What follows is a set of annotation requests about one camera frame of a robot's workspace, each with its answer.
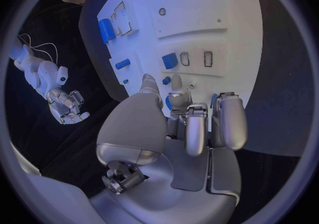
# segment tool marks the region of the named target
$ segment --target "white wire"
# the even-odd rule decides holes
[[[26,36],[28,36],[28,38],[29,38],[29,44],[22,38],[22,36],[24,36],[24,35],[26,35]],[[20,39],[22,39],[23,41],[24,41],[24,43],[26,43],[29,47],[31,47],[32,49],[34,49],[34,50],[36,50],[36,51],[40,51],[40,52],[44,52],[44,53],[46,53],[49,57],[50,57],[50,59],[51,59],[51,61],[53,62],[53,59],[52,59],[52,57],[51,57],[51,55],[48,53],[48,52],[46,52],[46,51],[44,51],[44,50],[40,50],[40,49],[36,49],[37,47],[41,47],[41,46],[44,46],[44,45],[53,45],[54,46],[54,48],[55,48],[55,54],[56,54],[56,64],[57,64],[57,59],[58,59],[58,53],[57,53],[57,48],[56,48],[56,46],[53,44],[53,43],[44,43],[44,44],[41,44],[41,45],[39,45],[39,46],[31,46],[31,37],[30,37],[30,35],[28,35],[28,34],[21,34],[21,35],[18,35],[19,36],[19,38]]]

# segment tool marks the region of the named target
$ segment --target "cable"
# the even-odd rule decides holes
[[[29,43],[27,43],[27,42],[22,38],[22,36],[24,36],[24,35],[28,36],[28,38],[29,38]],[[18,35],[18,37],[19,37],[20,39],[22,39],[22,40],[24,41],[24,43],[27,44],[27,45],[28,45],[29,47],[31,47],[32,49],[34,49],[34,50],[36,50],[36,51],[40,51],[40,52],[46,53],[46,54],[50,57],[50,59],[51,59],[52,62],[53,62],[53,59],[52,59],[51,55],[50,55],[48,52],[46,52],[46,51],[44,51],[44,50],[36,49],[36,48],[37,48],[37,47],[44,46],[44,45],[53,45],[54,48],[55,48],[55,54],[56,54],[55,64],[57,64],[58,53],[57,53],[57,48],[56,48],[56,46],[55,46],[53,43],[44,43],[44,44],[41,44],[41,45],[38,45],[38,46],[31,46],[31,37],[30,37],[30,35],[28,35],[28,34],[21,34],[21,35]]]

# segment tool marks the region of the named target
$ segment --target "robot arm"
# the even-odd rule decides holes
[[[61,89],[68,79],[68,69],[35,57],[33,50],[17,39],[10,54],[14,65],[24,72],[26,81],[45,99],[54,118],[61,124],[75,124],[90,116],[80,113],[84,99],[78,91],[67,94]]]

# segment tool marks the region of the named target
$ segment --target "circular hole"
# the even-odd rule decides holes
[[[166,14],[166,10],[164,8],[159,9],[159,14],[160,15],[165,15]]]

